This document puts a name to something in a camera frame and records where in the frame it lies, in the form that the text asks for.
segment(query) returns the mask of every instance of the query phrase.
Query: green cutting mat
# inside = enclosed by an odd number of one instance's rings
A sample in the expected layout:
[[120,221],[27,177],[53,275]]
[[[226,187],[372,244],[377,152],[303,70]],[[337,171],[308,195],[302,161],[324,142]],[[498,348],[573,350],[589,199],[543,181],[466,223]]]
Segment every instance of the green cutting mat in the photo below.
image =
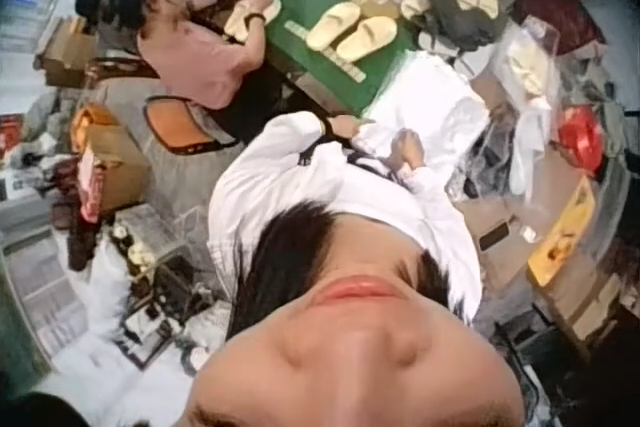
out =
[[398,19],[398,36],[391,44],[356,62],[355,67],[360,72],[345,67],[356,77],[361,74],[366,76],[358,82],[323,53],[309,50],[304,41],[305,33],[311,30],[324,12],[347,0],[281,1],[282,11],[268,28],[269,41],[328,88],[355,115],[360,115],[369,106],[404,51],[417,47],[416,34],[411,32],[404,19]]

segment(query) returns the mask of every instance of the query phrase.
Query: chair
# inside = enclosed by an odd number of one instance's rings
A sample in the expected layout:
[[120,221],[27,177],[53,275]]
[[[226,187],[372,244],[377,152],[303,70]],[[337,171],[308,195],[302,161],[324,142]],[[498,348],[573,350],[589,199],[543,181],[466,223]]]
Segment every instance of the chair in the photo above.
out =
[[85,68],[89,88],[103,80],[123,77],[157,79],[158,74],[144,60],[125,57],[98,57],[90,60]]
[[217,152],[238,145],[234,140],[222,144],[200,127],[189,109],[189,100],[182,97],[154,96],[147,99],[144,116],[164,148],[175,155],[197,155]]

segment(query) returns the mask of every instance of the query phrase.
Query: red object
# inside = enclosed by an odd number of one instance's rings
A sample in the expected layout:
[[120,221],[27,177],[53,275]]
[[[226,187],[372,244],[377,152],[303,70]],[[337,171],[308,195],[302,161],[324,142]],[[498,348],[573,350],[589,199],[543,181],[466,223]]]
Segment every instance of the red object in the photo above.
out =
[[560,143],[575,158],[576,167],[592,174],[598,170],[604,155],[603,132],[590,105],[576,105],[566,110],[558,135]]
[[23,119],[21,114],[0,115],[0,158],[20,143]]
[[580,0],[516,0],[511,17],[518,24],[532,15],[552,25],[560,33],[558,55],[564,55],[605,38]]
[[313,298],[312,305],[326,305],[347,299],[406,299],[394,285],[372,275],[354,275],[331,282]]

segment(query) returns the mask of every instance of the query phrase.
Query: lips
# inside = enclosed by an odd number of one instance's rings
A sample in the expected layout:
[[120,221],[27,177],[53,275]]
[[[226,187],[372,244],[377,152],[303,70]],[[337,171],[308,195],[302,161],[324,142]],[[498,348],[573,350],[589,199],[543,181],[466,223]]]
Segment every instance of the lips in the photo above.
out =
[[327,305],[354,299],[389,300],[406,299],[394,285],[372,275],[354,275],[331,282],[313,298],[311,305]]

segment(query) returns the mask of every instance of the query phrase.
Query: pink shirt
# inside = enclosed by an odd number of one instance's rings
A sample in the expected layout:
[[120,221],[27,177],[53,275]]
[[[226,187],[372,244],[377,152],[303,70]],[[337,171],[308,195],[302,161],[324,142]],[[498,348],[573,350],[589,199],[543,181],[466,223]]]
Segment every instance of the pink shirt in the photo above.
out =
[[173,95],[213,110],[231,103],[248,71],[242,46],[189,21],[161,42],[138,37],[138,50]]

